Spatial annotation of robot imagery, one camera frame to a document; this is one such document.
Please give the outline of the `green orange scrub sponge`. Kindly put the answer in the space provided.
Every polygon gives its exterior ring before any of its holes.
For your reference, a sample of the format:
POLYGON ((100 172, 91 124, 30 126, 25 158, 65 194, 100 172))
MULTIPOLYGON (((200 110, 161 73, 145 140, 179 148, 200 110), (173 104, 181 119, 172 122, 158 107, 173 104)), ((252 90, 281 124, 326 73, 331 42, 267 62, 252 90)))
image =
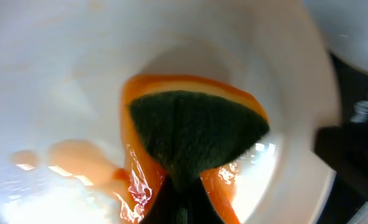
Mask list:
POLYGON ((218 171, 269 130, 268 116, 251 94, 215 80, 137 75, 121 92, 121 140, 151 189, 144 216, 170 176, 180 200, 177 223, 187 223, 183 196, 200 178, 224 223, 238 223, 231 205, 234 187, 218 171))

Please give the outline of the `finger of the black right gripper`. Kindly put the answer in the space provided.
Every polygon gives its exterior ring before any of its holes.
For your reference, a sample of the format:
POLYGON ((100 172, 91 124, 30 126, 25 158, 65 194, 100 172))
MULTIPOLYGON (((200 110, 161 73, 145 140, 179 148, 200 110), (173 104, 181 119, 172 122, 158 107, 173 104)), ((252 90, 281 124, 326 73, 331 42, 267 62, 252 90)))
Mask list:
POLYGON ((368 201, 368 124, 319 128, 314 152, 368 201))

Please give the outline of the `white plate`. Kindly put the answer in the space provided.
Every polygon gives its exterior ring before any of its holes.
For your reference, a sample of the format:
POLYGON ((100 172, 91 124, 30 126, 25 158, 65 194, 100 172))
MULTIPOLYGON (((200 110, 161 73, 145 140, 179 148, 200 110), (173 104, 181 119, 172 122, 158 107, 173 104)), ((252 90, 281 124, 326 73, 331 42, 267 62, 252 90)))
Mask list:
POLYGON ((368 0, 304 0, 328 49, 368 74, 368 0))
POLYGON ((313 153, 340 120, 334 72, 301 1, 0 1, 0 223, 120 223, 127 209, 50 164, 71 139, 124 163, 120 98, 139 73, 249 92, 271 132, 218 177, 242 223, 315 223, 334 173, 313 153))

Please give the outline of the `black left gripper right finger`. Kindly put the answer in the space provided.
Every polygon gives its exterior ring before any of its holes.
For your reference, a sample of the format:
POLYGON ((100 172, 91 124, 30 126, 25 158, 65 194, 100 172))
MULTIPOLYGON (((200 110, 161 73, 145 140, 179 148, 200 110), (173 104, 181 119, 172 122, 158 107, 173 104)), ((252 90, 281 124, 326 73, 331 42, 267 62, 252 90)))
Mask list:
POLYGON ((224 224, 200 178, 185 191, 183 202, 187 209, 188 224, 224 224))

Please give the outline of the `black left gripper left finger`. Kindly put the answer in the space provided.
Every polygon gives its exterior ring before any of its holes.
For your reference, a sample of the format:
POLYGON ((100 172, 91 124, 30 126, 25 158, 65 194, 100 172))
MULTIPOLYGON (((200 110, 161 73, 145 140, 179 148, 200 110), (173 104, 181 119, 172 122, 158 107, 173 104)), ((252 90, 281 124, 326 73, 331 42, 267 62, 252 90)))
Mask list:
POLYGON ((154 203, 140 224, 176 224, 179 203, 179 195, 174 190, 170 176, 167 176, 154 203))

